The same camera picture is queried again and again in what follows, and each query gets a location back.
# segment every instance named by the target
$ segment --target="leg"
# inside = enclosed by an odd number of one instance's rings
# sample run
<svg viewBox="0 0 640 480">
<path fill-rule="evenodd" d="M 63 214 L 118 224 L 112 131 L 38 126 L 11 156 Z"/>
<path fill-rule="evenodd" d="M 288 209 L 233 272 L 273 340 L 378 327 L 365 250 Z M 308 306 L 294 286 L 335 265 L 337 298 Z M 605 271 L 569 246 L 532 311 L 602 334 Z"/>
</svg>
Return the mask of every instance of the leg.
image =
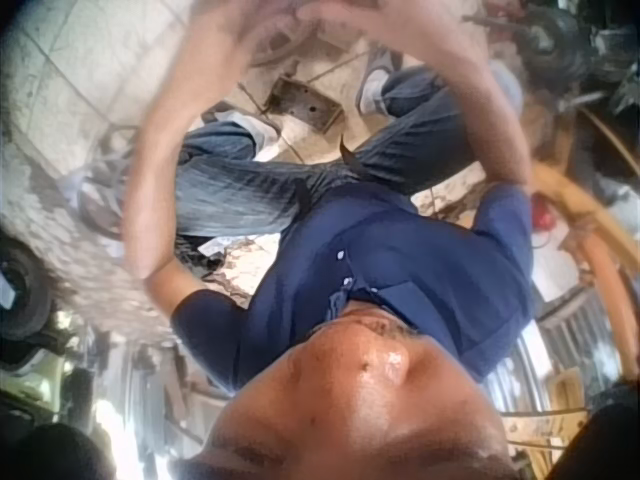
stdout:
<svg viewBox="0 0 640 480">
<path fill-rule="evenodd" d="M 514 108 L 521 110 L 516 78 L 501 63 L 492 62 L 491 68 Z M 356 152 L 377 181 L 412 195 L 474 161 L 455 99 L 433 73 L 420 67 L 396 72 L 382 97 L 386 113 L 396 120 Z"/>
<path fill-rule="evenodd" d="M 185 139 L 176 178 L 178 230 L 192 236 L 279 233 L 299 207 L 296 182 L 311 201 L 353 181 L 344 165 L 254 162 L 255 143 L 231 122 L 206 125 Z"/>
</svg>

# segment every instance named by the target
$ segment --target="red object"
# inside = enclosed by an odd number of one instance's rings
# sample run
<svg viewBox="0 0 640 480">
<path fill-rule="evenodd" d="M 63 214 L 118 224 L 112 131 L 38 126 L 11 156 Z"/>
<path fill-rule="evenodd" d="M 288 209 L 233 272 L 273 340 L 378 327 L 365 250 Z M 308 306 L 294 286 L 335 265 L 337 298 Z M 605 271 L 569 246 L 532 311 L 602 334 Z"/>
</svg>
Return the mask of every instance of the red object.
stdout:
<svg viewBox="0 0 640 480">
<path fill-rule="evenodd" d="M 533 210 L 533 230 L 535 232 L 550 232 L 558 223 L 556 216 L 549 207 L 549 202 L 540 194 L 531 198 Z"/>
</svg>

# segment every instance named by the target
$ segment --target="cloth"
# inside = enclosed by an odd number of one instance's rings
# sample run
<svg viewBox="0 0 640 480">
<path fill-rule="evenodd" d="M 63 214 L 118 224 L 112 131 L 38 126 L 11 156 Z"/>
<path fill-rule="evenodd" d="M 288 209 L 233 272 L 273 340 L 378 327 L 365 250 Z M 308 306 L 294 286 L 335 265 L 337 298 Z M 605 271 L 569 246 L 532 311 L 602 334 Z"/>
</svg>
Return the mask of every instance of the cloth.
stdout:
<svg viewBox="0 0 640 480">
<path fill-rule="evenodd" d="M 247 310 L 200 291 L 173 327 L 232 392 L 364 300 L 435 339 L 480 381 L 531 320 L 531 231 L 529 199 L 513 186 L 490 191 L 472 232 L 419 216 L 383 186 L 336 187 L 292 227 Z"/>
<path fill-rule="evenodd" d="M 521 110 L 518 81 L 502 64 L 491 67 L 514 108 Z M 395 120 L 354 152 L 376 182 L 413 195 L 475 160 L 455 100 L 433 73 L 420 67 L 395 72 L 383 96 Z M 296 185 L 303 183 L 315 204 L 332 188 L 358 181 L 342 160 L 263 164 L 254 162 L 255 156 L 253 137 L 233 122 L 211 123 L 187 135 L 176 178 L 182 235 L 280 233 L 299 217 Z M 119 197 L 124 198 L 124 189 Z"/>
<path fill-rule="evenodd" d="M 515 108 L 515 78 L 494 66 Z M 257 164 L 250 134 L 210 124 L 185 141 L 177 178 L 182 233 L 282 232 L 275 264 L 248 310 L 201 291 L 174 312 L 178 336 L 233 392 L 349 299 L 396 314 L 438 341 L 477 379 L 500 361 L 531 319 L 531 212 L 519 189 L 483 200 L 473 232 L 417 215 L 408 196 L 473 160 L 455 101 L 423 68 L 390 76 L 383 89 L 396 120 L 355 152 L 375 183 L 342 161 Z M 300 215 L 304 184 L 311 210 Z"/>
</svg>

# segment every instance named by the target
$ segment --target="debris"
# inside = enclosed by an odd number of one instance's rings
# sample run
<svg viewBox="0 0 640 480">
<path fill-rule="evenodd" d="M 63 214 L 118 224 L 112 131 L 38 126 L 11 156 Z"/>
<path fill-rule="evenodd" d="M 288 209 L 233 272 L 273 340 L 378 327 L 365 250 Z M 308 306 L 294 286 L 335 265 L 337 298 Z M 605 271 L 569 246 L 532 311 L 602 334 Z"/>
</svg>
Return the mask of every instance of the debris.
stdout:
<svg viewBox="0 0 640 480">
<path fill-rule="evenodd" d="M 280 77 L 269 98 L 267 110 L 287 114 L 306 123 L 320 133 L 326 133 L 344 112 L 342 105 L 315 88 L 297 80 Z"/>
</svg>

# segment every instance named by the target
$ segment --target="tiled floor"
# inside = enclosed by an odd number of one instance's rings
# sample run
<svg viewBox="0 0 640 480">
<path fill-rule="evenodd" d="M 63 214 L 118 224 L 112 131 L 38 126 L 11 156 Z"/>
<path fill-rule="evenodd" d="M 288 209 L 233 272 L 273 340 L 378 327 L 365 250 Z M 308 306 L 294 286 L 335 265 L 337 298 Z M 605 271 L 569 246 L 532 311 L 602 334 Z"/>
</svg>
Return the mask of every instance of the tiled floor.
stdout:
<svg viewBox="0 0 640 480">
<path fill-rule="evenodd" d="M 192 3 L 35 0 L 21 14 L 4 41 L 3 81 L 12 128 L 38 151 L 47 172 L 60 177 L 90 161 L 110 124 L 141 122 L 180 45 Z M 477 0 L 454 4 L 458 13 L 471 13 Z M 482 32 L 474 34 L 482 40 Z M 269 115 L 283 130 L 279 159 L 305 164 L 334 160 L 342 135 L 353 149 L 388 121 L 362 118 L 355 109 L 368 50 L 368 42 L 357 37 L 347 51 L 315 40 L 286 61 L 250 70 L 229 100 L 259 113 L 275 79 L 294 71 L 294 78 L 341 102 L 345 116 L 320 135 L 292 117 Z M 472 168 L 434 189 L 435 198 L 431 192 L 418 196 L 421 212 L 432 213 L 434 207 L 460 197 L 481 174 Z M 258 269 L 245 268 L 242 255 L 235 253 L 229 262 L 229 278 L 249 293 L 277 248 L 277 239 L 263 243 L 255 244 L 260 255 L 246 255 Z M 244 271 L 250 278 L 238 277 Z"/>
</svg>

